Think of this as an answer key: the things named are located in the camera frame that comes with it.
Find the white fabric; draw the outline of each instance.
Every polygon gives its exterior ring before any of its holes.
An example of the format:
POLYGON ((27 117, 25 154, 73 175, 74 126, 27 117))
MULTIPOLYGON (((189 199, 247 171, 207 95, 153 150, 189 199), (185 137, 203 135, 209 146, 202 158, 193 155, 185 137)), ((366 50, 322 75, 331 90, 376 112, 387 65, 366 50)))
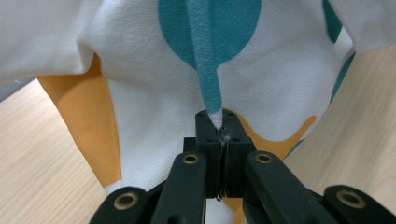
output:
MULTIPOLYGON (((396 8, 378 5, 394 2, 357 2, 332 1, 355 47, 394 44, 396 8)), ((157 11, 158 1, 148 0, 0 2, 1 80, 83 73, 93 53, 100 56, 121 155, 122 180, 107 192, 163 181, 183 137, 194 136, 194 114, 204 109, 196 72, 165 42, 157 11)), ((253 37, 218 69, 223 104, 261 137, 287 139, 310 116, 318 123, 350 51, 345 30, 335 45, 327 37, 320 1, 263 1, 253 37)), ((207 223, 230 223, 224 204, 208 208, 207 223)))

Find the light wood surface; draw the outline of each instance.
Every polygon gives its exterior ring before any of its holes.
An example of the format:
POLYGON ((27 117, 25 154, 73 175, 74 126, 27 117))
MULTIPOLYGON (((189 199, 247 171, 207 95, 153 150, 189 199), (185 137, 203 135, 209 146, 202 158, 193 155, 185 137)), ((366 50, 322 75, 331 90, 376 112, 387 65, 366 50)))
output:
MULTIPOLYGON (((347 184, 396 213, 396 47, 358 55, 285 163, 309 188, 347 184)), ((37 81, 0 104, 0 224, 88 223, 106 197, 37 81)))

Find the wooden floor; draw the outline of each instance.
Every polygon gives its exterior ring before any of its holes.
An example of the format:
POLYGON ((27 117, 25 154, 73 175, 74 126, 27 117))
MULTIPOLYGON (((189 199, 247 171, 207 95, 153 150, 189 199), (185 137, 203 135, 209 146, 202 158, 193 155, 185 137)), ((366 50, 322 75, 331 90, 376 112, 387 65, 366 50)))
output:
MULTIPOLYGON (((347 184, 396 213, 396 47, 360 54, 285 163, 322 193, 347 184)), ((0 224, 88 223, 106 197, 37 81, 0 104, 0 224)))

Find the black metal bracket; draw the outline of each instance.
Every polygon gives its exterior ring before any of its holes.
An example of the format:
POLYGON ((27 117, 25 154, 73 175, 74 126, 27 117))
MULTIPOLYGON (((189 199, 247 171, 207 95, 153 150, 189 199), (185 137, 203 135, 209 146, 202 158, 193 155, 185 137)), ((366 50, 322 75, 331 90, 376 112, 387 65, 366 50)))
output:
POLYGON ((149 192, 114 191, 91 224, 205 223, 205 199, 222 197, 243 198, 248 223, 396 223, 357 189, 333 186, 321 197, 305 188, 276 155, 256 150, 233 112, 223 117, 218 131, 196 114, 196 136, 184 139, 167 180, 149 192))

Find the patterned cloth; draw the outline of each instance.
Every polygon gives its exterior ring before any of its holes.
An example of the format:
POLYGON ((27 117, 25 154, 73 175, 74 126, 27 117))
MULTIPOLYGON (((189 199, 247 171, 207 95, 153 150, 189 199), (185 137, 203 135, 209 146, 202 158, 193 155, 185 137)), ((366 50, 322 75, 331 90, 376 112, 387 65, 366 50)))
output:
MULTIPOLYGON (((234 111, 257 148, 285 158, 355 50, 394 44, 396 2, 8 0, 0 34, 0 80, 45 75, 109 193, 162 182, 203 109, 217 127, 234 111)), ((239 204, 208 200, 206 223, 240 223, 239 204)))

